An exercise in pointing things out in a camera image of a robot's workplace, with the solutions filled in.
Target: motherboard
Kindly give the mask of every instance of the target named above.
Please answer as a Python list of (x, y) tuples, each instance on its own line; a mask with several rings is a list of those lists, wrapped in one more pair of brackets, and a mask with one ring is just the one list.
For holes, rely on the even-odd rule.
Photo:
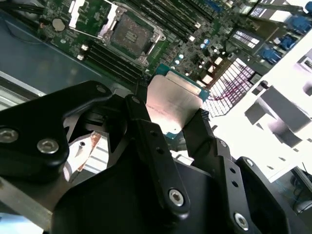
[(38, 34), (99, 73), (129, 87), (163, 64), (202, 81), (239, 25), (227, 0), (47, 0)]

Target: electronic component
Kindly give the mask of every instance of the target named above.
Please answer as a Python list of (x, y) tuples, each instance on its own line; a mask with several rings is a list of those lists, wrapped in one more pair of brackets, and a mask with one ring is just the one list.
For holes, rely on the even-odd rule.
[(306, 4), (306, 9), (307, 11), (311, 14), (312, 13), (312, 1), (309, 1), (307, 4)]
[(278, 40), (279, 43), (277, 43), (282, 49), (284, 50), (290, 50), (296, 45), (295, 38), (285, 35), (283, 38)]
[(261, 57), (270, 64), (276, 64), (282, 59), (282, 55), (272, 48), (263, 48), (260, 51)]
[(52, 26), (55, 31), (62, 32), (65, 29), (65, 24), (62, 19), (56, 18), (52, 20)]
[(304, 16), (294, 16), (290, 19), (291, 27), (300, 34), (307, 33), (311, 28), (311, 22)]

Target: cable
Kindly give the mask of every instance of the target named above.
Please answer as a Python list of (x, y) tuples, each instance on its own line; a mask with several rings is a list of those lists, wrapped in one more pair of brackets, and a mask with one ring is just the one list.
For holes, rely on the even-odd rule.
[(304, 167), (304, 170), (306, 171), (306, 173), (308, 173), (306, 166), (304, 165), (304, 163), (302, 162), (302, 165)]
[(298, 215), (301, 214), (302, 212), (306, 211), (310, 206), (312, 207), (312, 203), (310, 203), (310, 204), (307, 205), (304, 209), (302, 209), (302, 210), (298, 213)]
[(19, 36), (15, 35), (12, 30), (10, 29), (9, 25), (7, 24), (7, 22), (5, 21), (5, 19), (3, 18), (3, 16), (0, 14), (0, 18), (3, 22), (3, 26), (5, 27), (5, 29), (7, 30), (7, 32), (10, 34), (11, 37), (18, 39), (22, 42), (28, 43), (28, 44), (32, 44), (32, 45), (39, 45), (39, 44), (43, 44), (43, 41), (29, 41), (29, 40), (25, 40), (23, 38), (20, 38)]

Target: ram slot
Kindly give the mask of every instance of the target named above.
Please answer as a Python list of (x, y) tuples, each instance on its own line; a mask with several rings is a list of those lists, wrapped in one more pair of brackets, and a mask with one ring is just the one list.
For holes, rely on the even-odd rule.
[(194, 10), (196, 10), (202, 17), (207, 19), (209, 22), (212, 22), (214, 19), (207, 13), (205, 10), (200, 8), (195, 2), (192, 0), (184, 0), (186, 4), (188, 4), (190, 7), (192, 7)]
[(107, 57), (110, 60), (114, 61), (118, 65), (118, 67), (122, 68), (123, 70), (127, 71), (133, 76), (139, 77), (142, 75), (142, 71), (140, 69), (127, 63), (125, 60), (120, 59), (119, 56), (115, 55), (113, 52), (109, 51), (108, 49), (106, 49), (105, 47), (101, 45), (93, 44), (90, 50), (100, 55), (101, 57)]
[(180, 37), (184, 41), (188, 41), (188, 35), (182, 33), (181, 31), (179, 31), (178, 28), (175, 28), (174, 25), (172, 25), (170, 22), (167, 22), (166, 20), (164, 20), (161, 16), (159, 16), (156, 12), (154, 12), (153, 10), (148, 8), (146, 5), (138, 3), (137, 0), (130, 0), (130, 2), (134, 6), (139, 8), (141, 11), (145, 12), (145, 14), (147, 16), (149, 16), (152, 19), (154, 19), (158, 24), (162, 25), (163, 27), (165, 27), (169, 31), (173, 32), (174, 34), (176, 34), (178, 37)]
[(100, 69), (103, 69), (110, 73), (111, 75), (115, 76), (116, 78), (126, 80), (131, 82), (132, 84), (136, 84), (137, 80), (134, 77), (131, 77), (128, 73), (121, 70), (120, 68), (113, 65), (111, 61), (101, 58), (100, 56), (90, 52), (88, 57), (86, 58), (87, 61), (91, 62), (92, 64), (98, 66)]
[(164, 3), (163, 1), (159, 0), (155, 4), (157, 4), (164, 12), (170, 13), (176, 20), (178, 20), (180, 23), (182, 23), (185, 27), (188, 27), (192, 29), (192, 32), (194, 33), (197, 28), (195, 27), (196, 22), (191, 22), (191, 20), (181, 14), (177, 14), (178, 9), (174, 7), (173, 5), (169, 6), (168, 4)]
[(183, 21), (177, 19), (172, 14), (168, 14), (168, 11), (163, 9), (161, 6), (159, 6), (157, 3), (150, 2), (150, 0), (145, 0), (143, 3), (147, 5), (149, 8), (154, 10), (157, 14), (159, 14), (161, 17), (163, 17), (167, 22), (171, 22), (176, 28), (178, 28), (180, 31), (182, 31), (185, 35), (191, 35), (194, 33), (194, 31), (191, 31), (188, 25), (183, 24)]

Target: black plastic bracket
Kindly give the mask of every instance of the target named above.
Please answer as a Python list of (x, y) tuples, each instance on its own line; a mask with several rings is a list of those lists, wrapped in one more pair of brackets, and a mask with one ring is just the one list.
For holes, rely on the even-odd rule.
[(271, 233), (309, 233), (305, 224), (300, 220), (289, 204), (281, 197), (278, 190), (272, 186), (257, 165), (247, 157), (241, 157), (236, 164), (240, 167), (244, 186), (248, 188), (248, 203), (253, 210), (253, 216), (264, 213), (267, 221), (261, 219), (262, 232), (270, 230)]
[[(184, 127), (183, 133), (189, 156), (194, 158), (192, 166), (210, 173), (220, 188), (229, 229), (236, 233), (254, 233), (240, 169), (232, 162), (228, 145), (215, 138), (201, 110)], [(242, 215), (247, 225), (239, 225), (236, 214)]]
[[(175, 221), (186, 219), (190, 212), (190, 199), (182, 183), (176, 164), (158, 124), (152, 123), (145, 103), (137, 96), (125, 98), (128, 110), (128, 133), (135, 139), (138, 155), (151, 174), (158, 202)], [(183, 196), (183, 204), (176, 205), (169, 193), (174, 189)]]
[[(81, 113), (111, 96), (101, 83), (88, 81), (1, 111), (0, 129), (12, 129), (17, 136), (13, 142), (0, 143), (0, 175), (34, 181), (57, 178), (69, 154), (64, 128), (71, 132)], [(43, 139), (54, 140), (56, 152), (40, 152), (38, 143)]]

